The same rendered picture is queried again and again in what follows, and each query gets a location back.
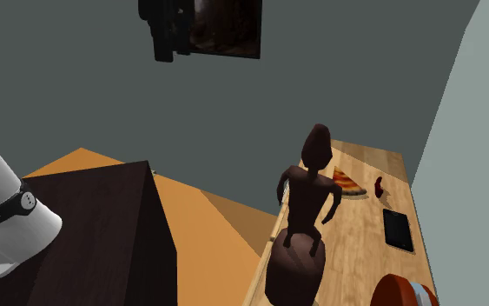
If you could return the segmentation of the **black tablet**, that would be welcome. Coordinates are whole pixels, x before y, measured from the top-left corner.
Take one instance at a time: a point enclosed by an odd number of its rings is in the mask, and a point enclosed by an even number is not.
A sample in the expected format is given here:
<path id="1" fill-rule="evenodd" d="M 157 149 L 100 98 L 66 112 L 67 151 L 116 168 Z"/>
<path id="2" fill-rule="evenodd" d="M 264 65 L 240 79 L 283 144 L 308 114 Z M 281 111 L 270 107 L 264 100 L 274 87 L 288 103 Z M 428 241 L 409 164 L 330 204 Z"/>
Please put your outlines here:
<path id="1" fill-rule="evenodd" d="M 405 214 L 383 209 L 383 223 L 386 244 L 413 253 L 413 239 Z"/>

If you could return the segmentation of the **dark wooden robot stand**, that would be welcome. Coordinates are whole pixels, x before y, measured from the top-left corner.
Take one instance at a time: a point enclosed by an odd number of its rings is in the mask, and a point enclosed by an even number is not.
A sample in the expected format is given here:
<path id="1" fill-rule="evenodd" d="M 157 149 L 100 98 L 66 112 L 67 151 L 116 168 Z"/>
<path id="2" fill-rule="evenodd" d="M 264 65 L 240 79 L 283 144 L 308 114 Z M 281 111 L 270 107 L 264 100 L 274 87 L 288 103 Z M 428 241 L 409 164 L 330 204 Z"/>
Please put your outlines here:
<path id="1" fill-rule="evenodd" d="M 26 183 L 63 226 L 0 278 L 0 306 L 178 306 L 177 252 L 148 162 Z"/>

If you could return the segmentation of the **dark brown wooden figure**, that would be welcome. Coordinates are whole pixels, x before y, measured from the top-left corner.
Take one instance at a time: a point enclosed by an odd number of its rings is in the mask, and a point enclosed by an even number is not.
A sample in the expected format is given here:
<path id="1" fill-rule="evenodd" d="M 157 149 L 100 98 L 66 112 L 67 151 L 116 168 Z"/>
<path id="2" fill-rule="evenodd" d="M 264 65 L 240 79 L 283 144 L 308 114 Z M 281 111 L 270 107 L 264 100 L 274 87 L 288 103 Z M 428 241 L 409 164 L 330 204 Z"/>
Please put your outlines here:
<path id="1" fill-rule="evenodd" d="M 322 220 L 334 217 L 342 188 L 319 173 L 332 159 L 330 132 L 317 123 L 303 145 L 304 166 L 290 166 L 281 175 L 277 196 L 288 183 L 287 227 L 274 239 L 266 272 L 265 294 L 273 306 L 313 306 L 326 262 L 326 247 L 315 222 L 328 196 L 334 202 Z"/>

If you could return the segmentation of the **pizza slice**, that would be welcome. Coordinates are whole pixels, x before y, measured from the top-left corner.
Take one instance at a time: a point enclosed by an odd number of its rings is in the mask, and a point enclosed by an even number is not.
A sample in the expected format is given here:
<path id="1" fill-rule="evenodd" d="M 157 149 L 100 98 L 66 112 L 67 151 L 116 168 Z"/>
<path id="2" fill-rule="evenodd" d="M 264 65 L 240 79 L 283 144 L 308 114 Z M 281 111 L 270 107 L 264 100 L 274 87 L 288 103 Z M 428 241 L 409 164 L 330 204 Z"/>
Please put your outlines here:
<path id="1" fill-rule="evenodd" d="M 366 189 L 359 186 L 337 166 L 334 167 L 333 180 L 342 188 L 342 194 L 345 196 L 362 196 L 367 193 Z"/>

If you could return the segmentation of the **orange round container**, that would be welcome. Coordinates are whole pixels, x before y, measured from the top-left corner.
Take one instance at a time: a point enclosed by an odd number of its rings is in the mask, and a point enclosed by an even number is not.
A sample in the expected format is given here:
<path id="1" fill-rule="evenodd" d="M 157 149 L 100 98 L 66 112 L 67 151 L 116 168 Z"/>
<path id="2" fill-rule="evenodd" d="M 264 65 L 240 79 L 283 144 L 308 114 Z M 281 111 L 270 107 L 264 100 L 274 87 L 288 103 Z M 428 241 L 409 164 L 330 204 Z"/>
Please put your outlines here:
<path id="1" fill-rule="evenodd" d="M 439 306 L 439 302 L 426 285 L 387 274 L 376 285 L 370 306 Z"/>

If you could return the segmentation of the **dark framed wall picture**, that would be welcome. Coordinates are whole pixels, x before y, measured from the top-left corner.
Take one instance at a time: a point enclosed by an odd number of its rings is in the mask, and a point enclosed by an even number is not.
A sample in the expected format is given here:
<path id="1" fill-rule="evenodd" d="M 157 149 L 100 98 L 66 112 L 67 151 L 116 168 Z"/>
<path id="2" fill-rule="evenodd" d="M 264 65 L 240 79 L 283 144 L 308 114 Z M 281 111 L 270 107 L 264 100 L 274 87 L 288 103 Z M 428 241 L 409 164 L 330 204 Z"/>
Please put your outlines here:
<path id="1" fill-rule="evenodd" d="M 191 53 L 261 58 L 262 0 L 193 0 Z"/>

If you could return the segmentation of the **light wooden table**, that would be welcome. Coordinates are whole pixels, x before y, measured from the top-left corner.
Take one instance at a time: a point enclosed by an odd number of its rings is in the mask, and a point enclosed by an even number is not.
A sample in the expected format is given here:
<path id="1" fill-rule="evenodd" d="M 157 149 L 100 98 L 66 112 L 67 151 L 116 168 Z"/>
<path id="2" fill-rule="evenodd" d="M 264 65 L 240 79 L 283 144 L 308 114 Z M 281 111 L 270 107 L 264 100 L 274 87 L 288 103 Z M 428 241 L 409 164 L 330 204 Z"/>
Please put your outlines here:
<path id="1" fill-rule="evenodd" d="M 322 175 L 331 177 L 337 166 L 367 193 L 343 197 L 329 223 L 315 224 L 326 245 L 327 261 L 314 306 L 368 306 L 377 282 L 388 273 L 434 289 L 402 155 L 339 140 L 333 140 L 331 147 L 333 158 Z M 381 198 L 374 194 L 379 176 Z M 407 216 L 413 253 L 386 244 L 383 209 Z"/>

